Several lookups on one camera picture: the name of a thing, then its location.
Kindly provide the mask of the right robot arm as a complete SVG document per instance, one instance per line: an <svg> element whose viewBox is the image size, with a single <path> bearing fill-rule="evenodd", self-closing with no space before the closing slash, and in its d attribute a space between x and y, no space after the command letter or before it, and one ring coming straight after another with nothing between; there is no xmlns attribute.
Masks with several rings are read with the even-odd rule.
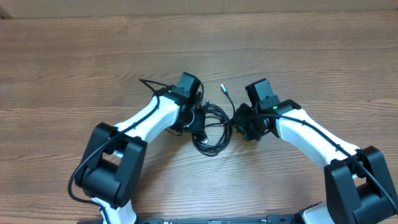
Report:
<svg viewBox="0 0 398 224"><path fill-rule="evenodd" d="M245 90L251 104L234 114L238 133L247 141L272 133L300 149L325 177L325 202L276 216L276 223L380 223L397 215L397 192L379 149L335 136L295 101L280 101L265 78Z"/></svg>

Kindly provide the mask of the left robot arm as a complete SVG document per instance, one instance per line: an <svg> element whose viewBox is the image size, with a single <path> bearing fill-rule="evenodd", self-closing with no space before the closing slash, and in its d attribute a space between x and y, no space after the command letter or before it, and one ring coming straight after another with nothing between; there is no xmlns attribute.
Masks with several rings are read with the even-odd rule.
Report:
<svg viewBox="0 0 398 224"><path fill-rule="evenodd" d="M176 85L162 84L154 90L150 103L132 118L94 128L69 183L88 196L80 202L99 208L98 223L137 223L131 199L148 144L167 128L183 133L195 127L203 94L201 81L184 72Z"/></svg>

